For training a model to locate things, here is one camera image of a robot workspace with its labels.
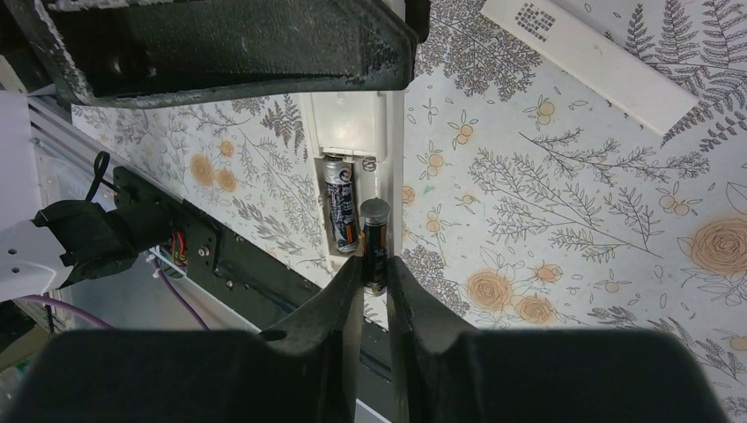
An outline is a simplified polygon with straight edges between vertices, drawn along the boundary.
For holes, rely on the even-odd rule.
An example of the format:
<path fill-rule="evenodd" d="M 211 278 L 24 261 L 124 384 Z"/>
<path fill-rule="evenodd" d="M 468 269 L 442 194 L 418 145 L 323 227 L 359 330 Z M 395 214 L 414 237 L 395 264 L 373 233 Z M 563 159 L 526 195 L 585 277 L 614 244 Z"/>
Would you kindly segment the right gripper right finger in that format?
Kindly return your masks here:
<path fill-rule="evenodd" d="M 654 330 L 480 330 L 388 261 L 398 422 L 724 422 L 692 356 Z"/>

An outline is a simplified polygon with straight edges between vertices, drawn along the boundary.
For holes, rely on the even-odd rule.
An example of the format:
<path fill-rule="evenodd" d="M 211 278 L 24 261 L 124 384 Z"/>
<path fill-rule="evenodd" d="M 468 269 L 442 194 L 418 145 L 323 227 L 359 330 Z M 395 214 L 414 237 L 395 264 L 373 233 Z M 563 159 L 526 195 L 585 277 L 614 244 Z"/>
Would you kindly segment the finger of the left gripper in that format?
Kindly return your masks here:
<path fill-rule="evenodd" d="M 416 1 L 10 1 L 70 103 L 166 108 L 284 93 L 398 91 Z"/>

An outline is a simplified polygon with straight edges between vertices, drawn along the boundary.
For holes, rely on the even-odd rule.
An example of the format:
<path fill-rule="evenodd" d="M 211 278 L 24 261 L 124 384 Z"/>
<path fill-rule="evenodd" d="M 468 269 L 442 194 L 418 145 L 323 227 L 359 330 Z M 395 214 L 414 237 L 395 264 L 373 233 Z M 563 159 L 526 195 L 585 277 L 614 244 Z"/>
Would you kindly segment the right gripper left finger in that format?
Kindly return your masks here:
<path fill-rule="evenodd" d="M 351 422 L 363 261 L 260 333 L 73 330 L 35 358 L 4 422 Z"/>

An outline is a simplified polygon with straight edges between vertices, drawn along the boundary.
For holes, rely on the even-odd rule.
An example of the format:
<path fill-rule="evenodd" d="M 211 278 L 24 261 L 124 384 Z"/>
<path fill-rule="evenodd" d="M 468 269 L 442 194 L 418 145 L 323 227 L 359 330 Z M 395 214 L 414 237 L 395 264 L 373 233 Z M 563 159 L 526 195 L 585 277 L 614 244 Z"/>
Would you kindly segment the white remote control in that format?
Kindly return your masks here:
<path fill-rule="evenodd" d="M 351 164 L 357 204 L 374 197 L 389 204 L 388 252 L 399 254 L 403 245 L 404 93 L 302 93 L 299 100 L 328 264 L 337 271 L 348 257 L 334 246 L 324 182 L 328 157 Z"/>

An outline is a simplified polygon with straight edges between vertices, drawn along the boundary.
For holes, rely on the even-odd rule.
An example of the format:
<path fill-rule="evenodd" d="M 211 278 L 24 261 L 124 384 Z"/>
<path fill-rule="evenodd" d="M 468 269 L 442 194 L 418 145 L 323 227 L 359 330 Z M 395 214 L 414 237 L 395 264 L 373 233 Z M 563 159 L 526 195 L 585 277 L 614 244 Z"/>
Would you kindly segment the white remote battery cover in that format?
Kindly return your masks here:
<path fill-rule="evenodd" d="M 552 1 L 487 1 L 481 14 L 659 136 L 699 99 Z"/>

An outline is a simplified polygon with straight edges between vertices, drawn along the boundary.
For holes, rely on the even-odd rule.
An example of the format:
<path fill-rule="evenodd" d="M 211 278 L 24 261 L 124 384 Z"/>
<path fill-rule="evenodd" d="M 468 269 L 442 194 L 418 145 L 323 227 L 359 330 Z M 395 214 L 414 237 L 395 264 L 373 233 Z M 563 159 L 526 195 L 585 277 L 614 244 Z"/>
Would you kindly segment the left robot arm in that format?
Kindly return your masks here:
<path fill-rule="evenodd" d="M 10 1 L 62 96 L 147 109 L 305 92 L 394 91 L 414 77 L 430 4 L 382 1 Z M 1 232 L 1 298 L 126 271 L 184 211 L 136 196 L 104 210 L 63 200 Z"/>

